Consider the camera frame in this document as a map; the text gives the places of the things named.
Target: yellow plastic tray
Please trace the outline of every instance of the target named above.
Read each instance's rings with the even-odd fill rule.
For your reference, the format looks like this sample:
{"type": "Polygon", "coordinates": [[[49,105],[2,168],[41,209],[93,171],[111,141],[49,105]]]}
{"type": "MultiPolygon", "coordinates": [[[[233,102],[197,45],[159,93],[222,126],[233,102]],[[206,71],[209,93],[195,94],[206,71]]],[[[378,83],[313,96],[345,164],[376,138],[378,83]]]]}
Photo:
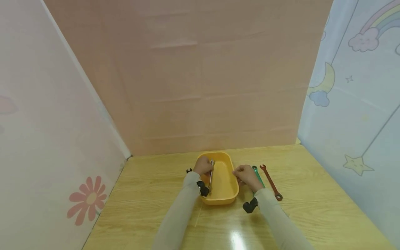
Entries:
{"type": "MultiPolygon", "coordinates": [[[[239,193],[239,185],[236,177],[232,174],[234,167],[230,156],[224,152],[204,153],[199,157],[201,156],[206,156],[209,160],[215,160],[211,192],[207,197],[201,197],[203,202],[211,206],[232,203],[239,193]]],[[[208,187],[210,178],[202,175],[201,179],[208,187]]]]}

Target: child's hand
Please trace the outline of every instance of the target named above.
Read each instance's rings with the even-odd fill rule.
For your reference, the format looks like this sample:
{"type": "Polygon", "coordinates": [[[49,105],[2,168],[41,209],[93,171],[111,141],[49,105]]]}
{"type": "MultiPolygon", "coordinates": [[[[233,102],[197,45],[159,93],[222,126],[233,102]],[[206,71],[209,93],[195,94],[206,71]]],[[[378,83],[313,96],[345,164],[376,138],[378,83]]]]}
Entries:
{"type": "Polygon", "coordinates": [[[254,193],[264,188],[250,165],[240,165],[232,173],[234,176],[236,176],[239,183],[246,183],[254,193]]]}
{"type": "Polygon", "coordinates": [[[211,162],[206,156],[198,158],[196,165],[193,168],[193,172],[196,172],[199,175],[207,174],[212,170],[214,170],[214,166],[212,166],[211,162]]]}

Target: pink flower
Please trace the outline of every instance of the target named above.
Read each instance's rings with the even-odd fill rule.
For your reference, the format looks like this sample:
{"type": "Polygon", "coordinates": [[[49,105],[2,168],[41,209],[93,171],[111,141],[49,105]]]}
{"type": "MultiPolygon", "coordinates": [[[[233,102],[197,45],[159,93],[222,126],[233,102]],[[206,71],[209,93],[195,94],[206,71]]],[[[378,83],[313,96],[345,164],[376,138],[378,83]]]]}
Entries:
{"type": "Polygon", "coordinates": [[[86,185],[82,184],[79,187],[79,190],[83,194],[79,193],[79,192],[75,192],[70,195],[70,201],[79,202],[75,206],[71,207],[67,212],[67,218],[69,219],[80,210],[78,216],[76,217],[75,225],[77,225],[77,226],[82,225],[82,223],[85,219],[86,211],[88,209],[89,209],[89,212],[88,212],[89,221],[94,220],[94,218],[96,217],[96,213],[97,213],[96,206],[99,209],[103,209],[103,207],[104,207],[103,200],[105,200],[107,198],[107,195],[102,194],[102,192],[104,192],[104,190],[106,189],[106,185],[103,184],[100,187],[100,184],[101,184],[100,176],[96,177],[96,182],[94,184],[94,187],[93,187],[92,178],[88,177],[86,179],[86,185]]]}

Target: wrench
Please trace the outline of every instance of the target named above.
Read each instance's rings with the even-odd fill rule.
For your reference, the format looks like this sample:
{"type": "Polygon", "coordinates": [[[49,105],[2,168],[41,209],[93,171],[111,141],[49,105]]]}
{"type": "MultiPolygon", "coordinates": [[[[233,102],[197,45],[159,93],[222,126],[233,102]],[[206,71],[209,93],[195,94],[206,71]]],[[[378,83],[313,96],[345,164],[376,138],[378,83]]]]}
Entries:
{"type": "Polygon", "coordinates": [[[274,182],[272,181],[270,175],[269,175],[268,172],[267,172],[267,167],[263,164],[262,166],[260,166],[260,168],[261,168],[262,170],[264,170],[264,173],[265,173],[265,175],[267,176],[267,179],[268,179],[268,181],[269,181],[270,184],[271,184],[272,190],[274,191],[275,198],[276,198],[278,201],[281,201],[281,200],[283,199],[283,196],[282,196],[282,195],[278,192],[278,190],[276,189],[276,187],[275,187],[275,185],[274,185],[274,182]]]}

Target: table surface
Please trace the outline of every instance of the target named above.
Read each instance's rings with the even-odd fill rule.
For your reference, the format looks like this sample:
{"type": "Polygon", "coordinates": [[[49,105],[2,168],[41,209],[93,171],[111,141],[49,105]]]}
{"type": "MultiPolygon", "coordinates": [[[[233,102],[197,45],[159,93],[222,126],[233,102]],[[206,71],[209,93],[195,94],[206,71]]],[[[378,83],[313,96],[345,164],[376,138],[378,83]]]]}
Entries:
{"type": "MultiPolygon", "coordinates": [[[[234,166],[266,164],[283,195],[282,209],[316,249],[394,249],[367,216],[301,145],[224,150],[234,166]]],[[[150,249],[154,235],[200,152],[131,157],[84,250],[150,249]]],[[[268,180],[260,175],[267,188],[268,180]]],[[[278,249],[247,186],[231,205],[196,202],[182,249],[278,249]]]]}

